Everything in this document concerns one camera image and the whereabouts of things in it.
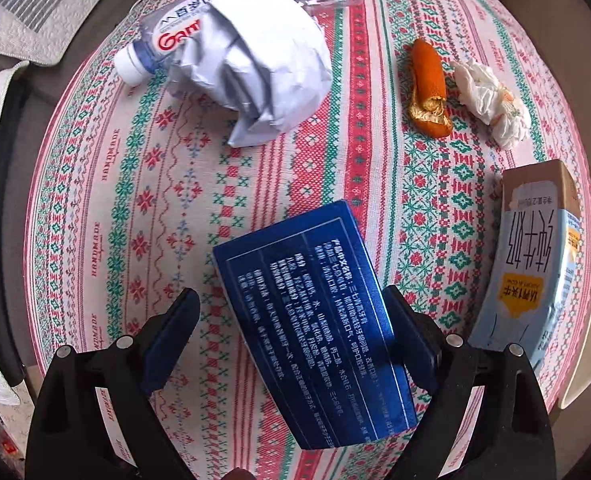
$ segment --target crumpled paper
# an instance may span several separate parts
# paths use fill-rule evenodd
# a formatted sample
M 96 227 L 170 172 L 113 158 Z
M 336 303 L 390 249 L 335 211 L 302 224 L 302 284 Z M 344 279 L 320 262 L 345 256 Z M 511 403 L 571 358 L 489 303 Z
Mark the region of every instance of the crumpled paper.
M 192 84 L 239 112 L 234 148 L 292 130 L 331 89 L 324 34 L 293 0 L 212 0 L 182 48 L 180 69 Z
M 484 124 L 501 150 L 512 150 L 531 130 L 531 115 L 490 67 L 469 60 L 453 63 L 460 102 Z

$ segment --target bottle cap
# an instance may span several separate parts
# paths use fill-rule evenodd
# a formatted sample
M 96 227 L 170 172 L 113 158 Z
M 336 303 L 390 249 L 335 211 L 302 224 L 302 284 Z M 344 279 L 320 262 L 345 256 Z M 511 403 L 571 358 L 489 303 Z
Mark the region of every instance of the bottle cap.
M 133 43 L 129 43 L 116 53 L 113 64 L 122 81 L 129 86 L 138 86 L 152 76 L 138 59 Z

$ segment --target brown carton top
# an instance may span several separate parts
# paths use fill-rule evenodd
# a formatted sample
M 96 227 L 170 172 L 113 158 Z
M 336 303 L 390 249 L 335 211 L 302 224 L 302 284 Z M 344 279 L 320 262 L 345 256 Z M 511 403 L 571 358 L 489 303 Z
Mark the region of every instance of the brown carton top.
M 509 210 L 509 202 L 516 187 L 543 180 L 550 180 L 558 189 L 558 208 L 566 209 L 579 219 L 578 191 L 569 170 L 559 158 L 505 170 L 502 173 L 504 211 Z

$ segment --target red and green patterned tablecloth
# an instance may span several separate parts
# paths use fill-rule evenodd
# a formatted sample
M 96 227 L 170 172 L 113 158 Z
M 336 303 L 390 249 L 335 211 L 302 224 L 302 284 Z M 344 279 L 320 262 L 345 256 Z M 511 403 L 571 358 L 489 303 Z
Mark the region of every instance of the red and green patterned tablecloth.
M 410 434 L 302 452 L 268 397 L 214 270 L 215 244 L 345 198 L 382 285 L 395 283 L 445 332 L 466 330 L 485 293 L 505 168 L 561 158 L 578 187 L 582 241 L 565 313 L 539 381 L 551 407 L 591 304 L 591 181 L 560 87 L 498 0 L 365 0 L 319 16 L 333 85 L 295 131 L 231 149 L 236 115 L 204 96 L 174 99 L 159 73 L 126 88 L 112 57 L 138 18 L 173 0 L 143 0 L 80 67 L 49 125 L 26 232 L 26 293 L 43 370 L 64 343 L 107 346 L 164 312 L 183 286 L 202 318 L 166 387 L 152 400 L 200 478 L 234 466 L 258 479 L 379 479 Z M 445 61 L 493 67 L 531 113 L 512 152 L 457 100 L 453 135 L 420 135 L 407 114 L 409 49 L 422 36 Z M 429 396 L 413 388 L 422 412 Z

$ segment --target metal screw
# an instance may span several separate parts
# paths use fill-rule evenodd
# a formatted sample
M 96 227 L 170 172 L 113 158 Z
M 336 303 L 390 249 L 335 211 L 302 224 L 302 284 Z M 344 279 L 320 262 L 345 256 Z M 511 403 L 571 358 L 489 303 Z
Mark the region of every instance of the metal screw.
M 133 343 L 134 339 L 130 335 L 124 335 L 116 341 L 116 346 L 121 350 L 124 350 L 125 348 L 129 348 L 131 345 L 133 345 Z
M 67 357 L 71 353 L 71 347 L 69 345 L 63 345 L 56 350 L 56 355 L 60 358 Z
M 525 354 L 525 349 L 517 343 L 511 343 L 509 345 L 509 352 L 514 354 L 515 357 L 522 357 Z
M 458 334 L 449 334 L 447 343 L 455 348 L 460 348 L 464 344 L 464 340 Z

